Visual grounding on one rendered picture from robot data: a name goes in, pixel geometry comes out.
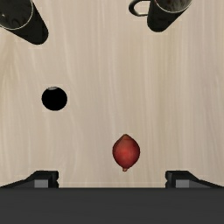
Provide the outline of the red onion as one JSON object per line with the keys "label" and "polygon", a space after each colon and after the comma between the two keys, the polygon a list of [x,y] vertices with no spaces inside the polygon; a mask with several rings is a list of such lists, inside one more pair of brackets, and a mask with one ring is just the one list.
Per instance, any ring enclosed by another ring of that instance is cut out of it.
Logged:
{"label": "red onion", "polygon": [[112,148],[114,160],[126,172],[140,157],[140,147],[135,139],[128,134],[123,134]]}

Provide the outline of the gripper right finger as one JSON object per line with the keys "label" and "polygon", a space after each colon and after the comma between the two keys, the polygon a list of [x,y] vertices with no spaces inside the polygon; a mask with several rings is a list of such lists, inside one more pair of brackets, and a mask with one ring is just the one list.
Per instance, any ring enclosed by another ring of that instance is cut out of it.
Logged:
{"label": "gripper right finger", "polygon": [[189,171],[166,171],[166,188],[221,188],[221,185],[196,178]]}

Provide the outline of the black mug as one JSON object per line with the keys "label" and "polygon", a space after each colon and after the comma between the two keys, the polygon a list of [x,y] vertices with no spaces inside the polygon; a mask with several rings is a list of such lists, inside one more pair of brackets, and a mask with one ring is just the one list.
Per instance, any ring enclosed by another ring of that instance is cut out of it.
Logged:
{"label": "black mug", "polygon": [[[149,2],[147,14],[138,13],[135,6],[140,2]],[[136,17],[147,17],[147,25],[154,32],[166,30],[181,14],[183,14],[193,0],[132,0],[129,12]]]}
{"label": "black mug", "polygon": [[32,0],[0,0],[0,27],[34,45],[44,44],[49,35]]}

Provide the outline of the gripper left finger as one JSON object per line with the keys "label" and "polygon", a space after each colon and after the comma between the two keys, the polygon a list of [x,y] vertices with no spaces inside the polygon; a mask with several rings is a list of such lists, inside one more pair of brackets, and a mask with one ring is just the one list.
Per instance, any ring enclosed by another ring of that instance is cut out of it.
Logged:
{"label": "gripper left finger", "polygon": [[58,178],[58,171],[35,171],[28,178],[3,185],[3,188],[58,188]]}

